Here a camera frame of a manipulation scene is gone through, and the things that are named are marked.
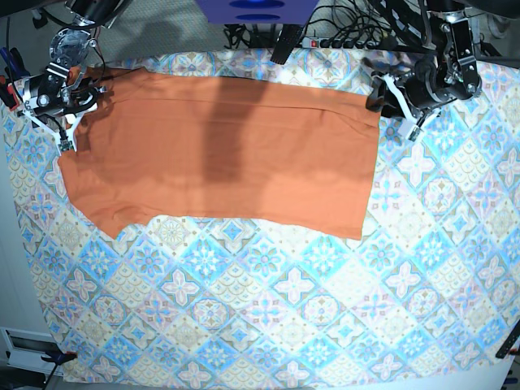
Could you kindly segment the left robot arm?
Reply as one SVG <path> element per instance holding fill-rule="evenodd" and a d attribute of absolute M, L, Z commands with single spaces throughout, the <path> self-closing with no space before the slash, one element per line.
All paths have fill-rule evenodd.
<path fill-rule="evenodd" d="M 418 13 L 405 1 L 368 4 L 388 22 L 399 41 L 425 53 L 412 65 L 374 69 L 367 110 L 423 124 L 441 107 L 479 95 L 481 78 L 463 4 L 419 1 Z"/>

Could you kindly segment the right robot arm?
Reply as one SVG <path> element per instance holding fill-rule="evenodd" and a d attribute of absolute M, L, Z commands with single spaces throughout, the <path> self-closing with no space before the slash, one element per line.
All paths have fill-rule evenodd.
<path fill-rule="evenodd" d="M 68 1 L 74 15 L 66 24 L 44 10 L 48 19 L 61 29 L 50 43 L 50 62 L 45 71 L 24 79 L 22 103 L 24 112 L 42 115 L 76 115 L 92 108 L 101 93 L 98 83 L 72 77 L 72 70 L 85 65 L 90 50 L 98 48 L 99 29 L 109 28 L 126 10 L 129 1 Z"/>

